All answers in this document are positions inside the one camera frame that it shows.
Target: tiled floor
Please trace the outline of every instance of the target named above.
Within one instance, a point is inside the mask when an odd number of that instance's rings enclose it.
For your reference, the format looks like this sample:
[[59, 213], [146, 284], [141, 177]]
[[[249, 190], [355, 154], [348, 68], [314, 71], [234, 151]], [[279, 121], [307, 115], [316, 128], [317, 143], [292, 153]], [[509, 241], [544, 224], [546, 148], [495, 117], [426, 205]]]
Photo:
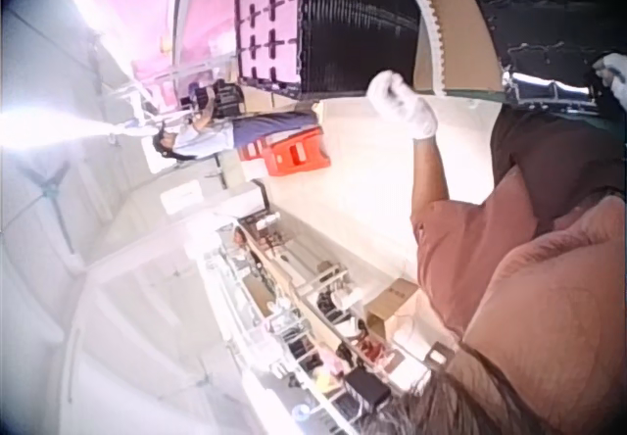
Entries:
[[[493, 184], [489, 140], [499, 105], [429, 99], [453, 199], [480, 203]], [[415, 277], [411, 142], [364, 99], [323, 103], [330, 169], [265, 180], [270, 201], [391, 277]]]

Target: brown shirt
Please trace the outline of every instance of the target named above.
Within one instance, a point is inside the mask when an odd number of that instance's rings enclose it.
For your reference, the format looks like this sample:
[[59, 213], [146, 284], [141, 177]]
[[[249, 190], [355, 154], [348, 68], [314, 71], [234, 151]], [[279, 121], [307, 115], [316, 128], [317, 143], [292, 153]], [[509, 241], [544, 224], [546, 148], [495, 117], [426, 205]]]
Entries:
[[483, 205], [435, 202], [415, 220], [418, 283], [449, 329], [463, 334], [499, 262], [536, 227], [517, 167]]

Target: cardboard box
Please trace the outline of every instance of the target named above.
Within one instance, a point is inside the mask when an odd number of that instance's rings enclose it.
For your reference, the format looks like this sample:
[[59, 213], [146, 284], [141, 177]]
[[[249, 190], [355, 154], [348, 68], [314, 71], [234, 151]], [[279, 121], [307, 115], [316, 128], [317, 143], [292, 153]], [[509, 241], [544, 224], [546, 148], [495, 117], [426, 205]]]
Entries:
[[399, 317], [415, 313], [418, 285], [398, 278], [364, 307], [370, 332], [389, 341], [400, 326]]

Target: person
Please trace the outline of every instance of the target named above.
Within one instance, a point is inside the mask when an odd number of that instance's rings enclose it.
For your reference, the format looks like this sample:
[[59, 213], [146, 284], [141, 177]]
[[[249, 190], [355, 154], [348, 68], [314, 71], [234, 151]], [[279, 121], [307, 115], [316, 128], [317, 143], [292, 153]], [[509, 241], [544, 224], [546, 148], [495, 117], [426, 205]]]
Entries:
[[256, 114], [216, 121], [209, 108], [197, 120], [183, 125], [178, 133], [168, 132], [162, 126], [153, 136], [153, 146], [165, 158], [190, 161], [227, 149], [243, 148], [271, 134], [316, 125], [317, 115], [313, 110]]
[[468, 205], [449, 198], [428, 103], [392, 72], [367, 96], [410, 126], [418, 283], [459, 342], [362, 433], [613, 433], [627, 408], [624, 140], [503, 106], [495, 189]]

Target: dark hair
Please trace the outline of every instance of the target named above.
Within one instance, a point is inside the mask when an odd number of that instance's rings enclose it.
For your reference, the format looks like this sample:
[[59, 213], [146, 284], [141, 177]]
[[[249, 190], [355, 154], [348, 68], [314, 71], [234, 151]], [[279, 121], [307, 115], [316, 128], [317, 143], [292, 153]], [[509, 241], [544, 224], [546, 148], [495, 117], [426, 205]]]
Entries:
[[444, 369], [432, 370], [419, 391], [412, 389], [395, 398], [379, 413], [362, 423], [363, 435], [557, 435], [552, 427], [529, 408], [505, 375], [479, 352], [460, 345], [475, 357], [496, 387], [505, 409], [503, 417], [488, 413], [472, 394]]
[[177, 161], [193, 161], [196, 159], [196, 156], [183, 156], [182, 154], [176, 154], [172, 151], [172, 149], [161, 144], [161, 140], [164, 139], [164, 134], [166, 134], [166, 125], [163, 123], [159, 132], [153, 136], [153, 147], [155, 148], [155, 151], [162, 155], [162, 157], [176, 159]]

